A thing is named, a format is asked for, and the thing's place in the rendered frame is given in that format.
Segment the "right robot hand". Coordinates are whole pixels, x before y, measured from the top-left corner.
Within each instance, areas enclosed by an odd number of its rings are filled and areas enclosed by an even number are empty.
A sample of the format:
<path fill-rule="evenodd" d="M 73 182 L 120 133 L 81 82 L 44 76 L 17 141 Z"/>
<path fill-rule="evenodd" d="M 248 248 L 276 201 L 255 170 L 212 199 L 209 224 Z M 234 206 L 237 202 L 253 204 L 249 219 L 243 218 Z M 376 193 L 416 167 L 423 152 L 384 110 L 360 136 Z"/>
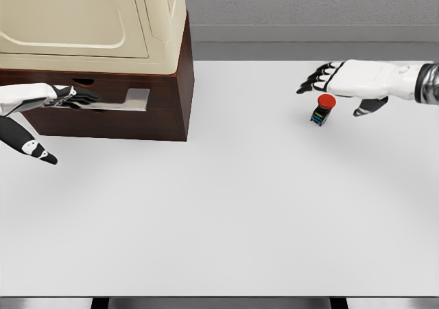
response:
<path fill-rule="evenodd" d="M 319 66 L 296 91 L 328 93 L 343 98 L 359 98 L 353 115 L 360 117 L 384 107 L 389 100 L 388 79 L 396 65 L 372 60 L 332 61 Z"/>

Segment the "beige plastic appliance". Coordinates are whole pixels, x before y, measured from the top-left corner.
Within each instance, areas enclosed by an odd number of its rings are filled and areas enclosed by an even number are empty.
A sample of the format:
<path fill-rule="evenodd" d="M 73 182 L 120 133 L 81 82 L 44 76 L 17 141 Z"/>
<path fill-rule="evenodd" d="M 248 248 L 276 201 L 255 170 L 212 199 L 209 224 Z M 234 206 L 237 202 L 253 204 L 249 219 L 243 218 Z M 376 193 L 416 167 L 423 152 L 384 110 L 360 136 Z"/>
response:
<path fill-rule="evenodd" d="M 185 0 L 0 0 L 0 68 L 168 75 Z"/>

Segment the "brown wooden drawer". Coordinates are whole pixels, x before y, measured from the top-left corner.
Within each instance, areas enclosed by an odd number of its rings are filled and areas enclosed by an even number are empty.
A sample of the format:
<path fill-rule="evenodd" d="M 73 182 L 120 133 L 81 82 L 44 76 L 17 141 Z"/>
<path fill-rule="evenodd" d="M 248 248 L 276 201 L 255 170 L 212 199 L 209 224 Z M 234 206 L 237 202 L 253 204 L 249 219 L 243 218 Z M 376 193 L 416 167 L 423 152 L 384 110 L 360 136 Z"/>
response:
<path fill-rule="evenodd" d="M 109 102 L 109 103 L 122 103 L 126 98 L 126 93 L 129 88 L 137 88 L 137 89 L 149 89 L 150 94 L 147 102 L 147 108 L 169 108 L 173 104 L 172 92 L 170 84 L 167 82 L 159 82 L 154 84 L 153 82 L 126 82 L 126 81 L 118 81 L 115 79 L 109 80 L 94 80 L 94 83 L 90 86 L 86 86 L 85 84 L 80 84 L 79 82 L 72 82 L 72 84 L 61 84 L 59 81 L 47 81 L 42 82 L 46 84 L 52 85 L 64 85 L 64 86 L 75 86 L 81 87 L 84 89 L 88 89 L 93 93 L 96 93 L 100 96 L 100 100 L 98 102 Z"/>
<path fill-rule="evenodd" d="M 93 134 L 110 130 L 174 129 L 177 121 L 172 111 L 151 110 L 104 111 L 71 110 L 67 108 L 40 108 L 23 114 L 45 132 L 86 132 Z"/>

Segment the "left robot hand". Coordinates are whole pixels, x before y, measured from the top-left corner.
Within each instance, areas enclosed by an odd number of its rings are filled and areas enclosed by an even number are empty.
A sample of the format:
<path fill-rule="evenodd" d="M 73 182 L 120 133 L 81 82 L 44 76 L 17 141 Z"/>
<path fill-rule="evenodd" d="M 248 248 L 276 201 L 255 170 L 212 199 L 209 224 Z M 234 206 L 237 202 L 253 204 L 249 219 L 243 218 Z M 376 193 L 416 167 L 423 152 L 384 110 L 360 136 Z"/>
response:
<path fill-rule="evenodd" d="M 55 165 L 58 162 L 57 158 L 30 132 L 14 121 L 10 117 L 11 114 L 54 106 L 79 109 L 81 105 L 89 105 L 99 100 L 98 94 L 75 86 L 42 82 L 0 86 L 0 141 L 21 154 Z"/>

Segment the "brown wooden cabinet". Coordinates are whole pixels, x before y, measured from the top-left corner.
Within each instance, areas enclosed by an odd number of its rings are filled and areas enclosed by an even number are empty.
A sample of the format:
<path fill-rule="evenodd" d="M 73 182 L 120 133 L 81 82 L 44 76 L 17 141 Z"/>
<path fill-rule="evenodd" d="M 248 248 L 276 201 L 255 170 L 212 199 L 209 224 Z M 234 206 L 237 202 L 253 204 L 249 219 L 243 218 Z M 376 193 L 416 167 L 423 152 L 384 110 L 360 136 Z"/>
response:
<path fill-rule="evenodd" d="M 169 108 L 152 108 L 148 107 L 146 111 L 164 110 L 172 111 L 177 121 L 177 127 L 174 129 L 162 130 L 136 130 L 134 132 L 110 130 L 93 134 L 91 131 L 86 132 L 45 132 L 37 127 L 28 118 L 26 120 L 40 135 L 63 136 L 63 137 L 92 137 L 92 138 L 110 138 L 110 139 L 142 139 L 142 140 L 163 140 L 163 141 L 186 141 L 189 120 L 191 114 L 191 103 L 194 88 L 194 70 L 193 56 L 191 47 L 190 23 L 185 23 L 182 37 L 182 45 L 177 70 L 171 75 L 150 75 L 140 73 L 96 73 L 96 72 L 74 72 L 74 71 L 47 71 L 47 70 L 20 70 L 20 69 L 2 69 L 0 68 L 1 84 L 25 84 L 34 82 L 59 81 L 61 84 L 72 84 L 79 82 L 90 86 L 94 80 L 115 79 L 118 81 L 130 82 L 167 82 L 170 84 L 173 104 Z"/>

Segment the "red push-button switch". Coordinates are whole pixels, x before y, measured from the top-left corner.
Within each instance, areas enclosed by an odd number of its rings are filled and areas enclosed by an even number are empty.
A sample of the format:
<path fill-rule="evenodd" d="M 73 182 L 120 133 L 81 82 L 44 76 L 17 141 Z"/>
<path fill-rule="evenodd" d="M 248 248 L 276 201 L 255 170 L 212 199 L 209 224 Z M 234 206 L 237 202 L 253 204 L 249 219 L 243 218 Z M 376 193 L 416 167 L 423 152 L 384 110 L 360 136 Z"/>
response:
<path fill-rule="evenodd" d="M 311 121 L 322 126 L 329 117 L 331 110 L 336 105 L 336 99 L 330 94 L 322 94 L 318 97 L 318 105 L 311 115 Z"/>

